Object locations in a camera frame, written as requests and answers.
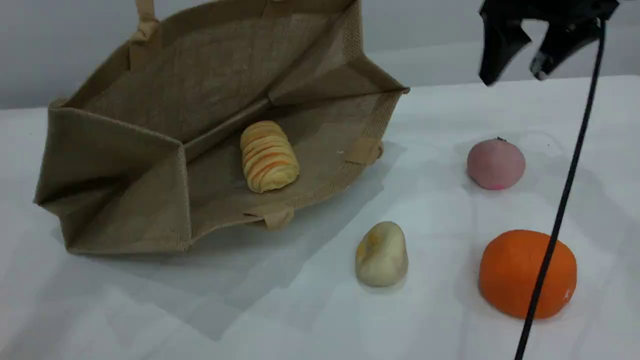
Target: bag handle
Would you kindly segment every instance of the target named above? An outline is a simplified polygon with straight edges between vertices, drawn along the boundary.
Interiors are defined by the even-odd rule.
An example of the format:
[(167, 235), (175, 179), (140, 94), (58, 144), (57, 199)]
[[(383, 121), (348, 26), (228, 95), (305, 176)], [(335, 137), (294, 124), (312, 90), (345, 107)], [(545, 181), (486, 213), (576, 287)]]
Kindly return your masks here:
[(161, 49), (160, 36), (156, 32), (160, 22), (156, 18), (154, 0), (136, 0), (138, 29), (129, 39), (129, 67), (138, 70)]

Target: toy food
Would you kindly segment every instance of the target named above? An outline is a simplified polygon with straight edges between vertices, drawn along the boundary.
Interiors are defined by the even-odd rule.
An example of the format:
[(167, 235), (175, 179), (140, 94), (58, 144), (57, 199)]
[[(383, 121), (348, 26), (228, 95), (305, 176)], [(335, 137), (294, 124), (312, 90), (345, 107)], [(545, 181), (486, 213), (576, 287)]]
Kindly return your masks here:
[[(508, 231), (493, 239), (480, 262), (482, 296), (503, 313), (524, 319), (548, 243), (549, 235), (528, 230)], [(573, 253), (558, 241), (535, 319), (554, 316), (571, 300), (577, 270)]]
[(293, 183), (300, 165), (287, 135), (273, 121), (260, 121), (240, 136), (243, 172), (253, 192), (262, 193)]
[(356, 250), (356, 276), (369, 286), (390, 286), (409, 268), (404, 233), (394, 222), (381, 222), (364, 236)]
[(477, 143), (467, 157), (467, 174), (487, 190), (512, 187), (524, 174), (524, 168), (520, 149), (501, 138)]

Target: white wall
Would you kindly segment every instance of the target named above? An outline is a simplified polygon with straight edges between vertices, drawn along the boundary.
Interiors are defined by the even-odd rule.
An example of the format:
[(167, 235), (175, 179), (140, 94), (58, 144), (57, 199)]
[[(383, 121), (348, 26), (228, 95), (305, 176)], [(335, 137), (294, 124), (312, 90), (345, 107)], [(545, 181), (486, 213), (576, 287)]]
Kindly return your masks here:
[[(204, 0), (156, 0), (160, 18)], [(482, 0), (363, 0), (365, 48), (411, 86), (476, 82)], [(134, 0), (0, 0), (0, 108), (41, 106), (68, 95), (135, 30)], [(544, 28), (530, 24), (533, 33)], [(640, 1), (612, 21), (605, 74), (640, 73)], [(529, 78), (537, 45), (503, 79)], [(556, 76), (586, 76), (589, 51)]]

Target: bread roll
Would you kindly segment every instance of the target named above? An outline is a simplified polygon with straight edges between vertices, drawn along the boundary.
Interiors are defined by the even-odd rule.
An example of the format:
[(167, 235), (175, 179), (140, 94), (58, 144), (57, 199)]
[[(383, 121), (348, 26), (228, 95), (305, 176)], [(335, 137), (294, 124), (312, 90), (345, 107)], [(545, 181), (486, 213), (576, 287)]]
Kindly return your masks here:
[(243, 172), (253, 192), (263, 193), (293, 183), (300, 174), (287, 135), (273, 121), (260, 121), (240, 136)]

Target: jute tote bag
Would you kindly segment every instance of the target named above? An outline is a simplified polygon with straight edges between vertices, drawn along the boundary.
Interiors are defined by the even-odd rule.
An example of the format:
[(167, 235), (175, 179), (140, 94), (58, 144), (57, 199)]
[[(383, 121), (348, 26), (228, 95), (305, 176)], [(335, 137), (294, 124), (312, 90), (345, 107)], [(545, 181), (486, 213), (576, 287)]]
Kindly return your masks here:
[[(60, 218), (68, 251), (172, 252), (221, 227), (279, 229), (382, 155), (408, 89), (364, 55), (360, 1), (221, 0), (161, 22), (152, 0), (136, 7), (137, 32), (49, 106), (35, 202)], [(295, 183), (263, 194), (239, 148), (259, 120), (282, 127), (300, 163)]]

